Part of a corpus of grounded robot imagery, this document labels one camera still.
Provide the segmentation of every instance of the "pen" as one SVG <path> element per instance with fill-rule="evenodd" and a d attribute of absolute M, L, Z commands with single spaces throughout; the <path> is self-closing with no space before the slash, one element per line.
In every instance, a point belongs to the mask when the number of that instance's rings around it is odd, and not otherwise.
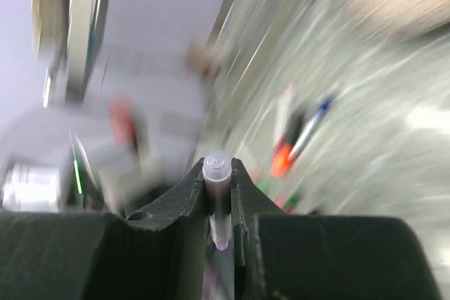
<path fill-rule="evenodd" d="M 315 132 L 316 127 L 319 125 L 319 122 L 325 116 L 325 113 L 327 112 L 333 100 L 334 96 L 327 97 L 327 99 L 325 99 L 325 101 L 317 110 L 316 114 L 314 114 L 314 116 L 308 121 L 307 125 L 303 129 L 303 132 L 300 134 L 300 137 L 298 138 L 297 142 L 294 144 L 294 147 L 289 153 L 288 156 L 289 161 L 294 161 L 304 150 L 304 147 L 307 145 L 309 139 Z"/>
<path fill-rule="evenodd" d="M 231 160 L 223 151 L 215 151 L 203 160 L 203 182 L 207 195 L 211 237 L 219 251 L 231 239 Z"/>
<path fill-rule="evenodd" d="M 141 148 L 148 144 L 145 119 L 125 99 L 112 100 L 108 108 L 116 143 L 131 146 L 131 151 L 140 159 Z"/>
<path fill-rule="evenodd" d="M 294 193 L 283 204 L 283 210 L 288 214 L 292 213 L 301 199 L 302 197 L 299 193 Z"/>
<path fill-rule="evenodd" d="M 280 145 L 276 148 L 271 168 L 271 175 L 273 177 L 282 177 L 292 164 L 292 160 L 289 159 L 289 154 L 294 148 L 295 141 L 300 137 L 303 124 L 303 112 L 297 112 L 290 118 L 288 128 L 281 138 Z"/>

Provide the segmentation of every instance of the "blue pen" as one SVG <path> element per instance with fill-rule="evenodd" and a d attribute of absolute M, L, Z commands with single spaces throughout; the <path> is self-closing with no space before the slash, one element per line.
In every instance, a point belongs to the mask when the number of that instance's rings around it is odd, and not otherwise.
<path fill-rule="evenodd" d="M 307 125 L 303 129 L 303 132 L 300 134 L 300 137 L 298 138 L 297 142 L 295 142 L 294 147 L 292 148 L 288 156 L 288 159 L 290 161 L 295 160 L 304 150 L 312 134 L 315 132 L 316 127 L 319 125 L 319 122 L 323 119 L 323 116 L 325 116 L 325 113 L 327 112 L 334 98 L 335 96 L 327 97 L 327 99 L 317 110 L 316 114 L 314 114 L 314 116 L 308 121 Z"/>

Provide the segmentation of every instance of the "gray surface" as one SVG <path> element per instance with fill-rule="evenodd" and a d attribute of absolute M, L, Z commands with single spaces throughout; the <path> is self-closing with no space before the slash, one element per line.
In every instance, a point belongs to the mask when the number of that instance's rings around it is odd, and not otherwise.
<path fill-rule="evenodd" d="M 257 159 L 268 173 L 274 98 L 295 79 L 296 103 L 314 110 L 337 89 L 340 97 L 292 170 L 282 179 L 264 177 L 274 187 L 271 196 L 300 189 L 300 213 L 320 205 L 328 214 L 404 219 L 450 299 L 450 33 L 440 30 L 404 43 L 364 41 L 336 6 L 340 0 L 288 1 L 286 6 L 298 6 L 292 26 L 276 35 L 270 53 L 243 58 L 228 76 L 226 70 L 219 75 L 215 90 L 222 93 L 207 117 L 197 157 L 224 148 L 245 157 L 248 166 L 250 157 Z M 250 44 L 229 39 L 236 49 Z M 243 81 L 245 63 L 259 63 L 264 71 L 248 72 Z M 243 107 L 241 113 L 236 107 Z M 242 146 L 251 155 L 243 155 Z"/>

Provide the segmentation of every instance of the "blurry background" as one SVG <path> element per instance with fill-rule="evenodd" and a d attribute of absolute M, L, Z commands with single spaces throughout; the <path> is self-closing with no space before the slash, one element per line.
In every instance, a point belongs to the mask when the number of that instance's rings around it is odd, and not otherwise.
<path fill-rule="evenodd" d="M 110 0 L 103 50 L 88 95 L 122 93 L 148 113 L 153 147 L 181 168 L 195 150 L 205 101 L 184 65 L 193 37 L 207 37 L 221 0 Z M 31 0 L 0 0 L 0 160 L 10 155 L 58 162 L 73 129 L 93 149 L 112 142 L 107 115 L 44 110 L 50 58 L 32 50 Z"/>

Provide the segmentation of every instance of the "green marker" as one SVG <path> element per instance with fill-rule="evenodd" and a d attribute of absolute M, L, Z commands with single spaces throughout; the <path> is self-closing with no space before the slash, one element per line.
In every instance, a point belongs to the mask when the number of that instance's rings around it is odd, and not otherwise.
<path fill-rule="evenodd" d="M 286 212 L 291 212 L 298 205 L 298 203 L 300 203 L 301 199 L 302 197 L 299 193 L 294 193 L 284 203 L 283 210 Z"/>

